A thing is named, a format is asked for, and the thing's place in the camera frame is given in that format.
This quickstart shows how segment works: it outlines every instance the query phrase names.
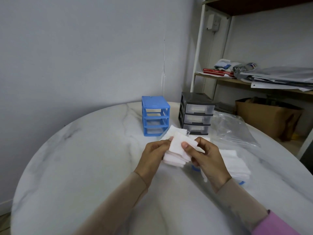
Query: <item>cardboard box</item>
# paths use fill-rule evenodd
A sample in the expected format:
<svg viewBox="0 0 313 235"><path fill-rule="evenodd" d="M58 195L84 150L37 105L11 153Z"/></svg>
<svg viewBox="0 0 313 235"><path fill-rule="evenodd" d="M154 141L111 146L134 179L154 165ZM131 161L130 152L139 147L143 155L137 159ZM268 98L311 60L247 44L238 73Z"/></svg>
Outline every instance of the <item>cardboard box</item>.
<svg viewBox="0 0 313 235"><path fill-rule="evenodd" d="M264 98L245 98L235 101L236 114L271 138L289 141L303 109L285 102Z"/></svg>

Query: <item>table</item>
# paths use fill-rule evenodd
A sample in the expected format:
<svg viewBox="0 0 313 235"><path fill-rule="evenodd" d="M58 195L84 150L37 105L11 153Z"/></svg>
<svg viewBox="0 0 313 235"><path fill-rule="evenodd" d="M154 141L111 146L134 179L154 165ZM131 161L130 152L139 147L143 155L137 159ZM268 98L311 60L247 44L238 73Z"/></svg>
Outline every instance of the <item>table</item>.
<svg viewBox="0 0 313 235"><path fill-rule="evenodd" d="M170 102L170 106L170 119L178 124L179 104ZM252 171L245 189L299 233L312 234L313 176L280 144L249 129L262 153L238 149ZM135 169L146 143L155 140L143 136L141 102L98 110L65 126L41 146L18 183L12 234L71 234ZM206 194L184 170L165 164L118 231L195 232L247 233L214 195Z"/></svg>

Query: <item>wall socket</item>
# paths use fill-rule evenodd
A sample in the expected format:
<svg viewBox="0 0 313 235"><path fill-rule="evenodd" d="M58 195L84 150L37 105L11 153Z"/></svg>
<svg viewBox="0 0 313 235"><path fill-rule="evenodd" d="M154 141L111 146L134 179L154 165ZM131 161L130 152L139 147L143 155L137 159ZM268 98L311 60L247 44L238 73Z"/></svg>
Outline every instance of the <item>wall socket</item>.
<svg viewBox="0 0 313 235"><path fill-rule="evenodd" d="M219 24L221 23L221 17L217 14L211 14L208 18L207 30L216 32L219 29Z"/></svg>

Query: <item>hand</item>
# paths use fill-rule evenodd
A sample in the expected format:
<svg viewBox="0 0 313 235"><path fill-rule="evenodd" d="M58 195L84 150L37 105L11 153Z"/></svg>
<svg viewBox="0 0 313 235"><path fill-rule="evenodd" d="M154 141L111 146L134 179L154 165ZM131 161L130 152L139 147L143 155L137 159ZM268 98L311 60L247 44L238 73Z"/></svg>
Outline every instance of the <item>hand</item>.
<svg viewBox="0 0 313 235"><path fill-rule="evenodd" d="M186 153L192 156L194 165L201 167L215 193L217 193L232 177L226 169L223 158L215 144L201 137L196 138L195 141L197 141L198 146L201 147L205 153L198 152L187 142L182 142L182 148Z"/></svg>
<svg viewBox="0 0 313 235"><path fill-rule="evenodd" d="M138 166L134 172L143 179L147 187L150 186L152 178L159 168L165 151L170 148L172 139L173 137L170 137L169 140L150 142L143 150Z"/></svg>

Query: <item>round table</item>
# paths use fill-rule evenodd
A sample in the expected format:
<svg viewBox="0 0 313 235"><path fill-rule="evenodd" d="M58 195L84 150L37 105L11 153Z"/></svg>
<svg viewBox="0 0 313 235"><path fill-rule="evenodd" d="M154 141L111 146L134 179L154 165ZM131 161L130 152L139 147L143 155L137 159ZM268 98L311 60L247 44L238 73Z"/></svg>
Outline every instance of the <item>round table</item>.
<svg viewBox="0 0 313 235"><path fill-rule="evenodd" d="M179 104L170 102L178 125ZM285 148L249 127L261 154L239 149L252 172L245 189L301 234L313 233L313 176ZM13 235L71 234L133 171L144 146L141 102L88 114L54 134L30 160L15 192ZM119 234L244 234L184 170L161 164Z"/></svg>

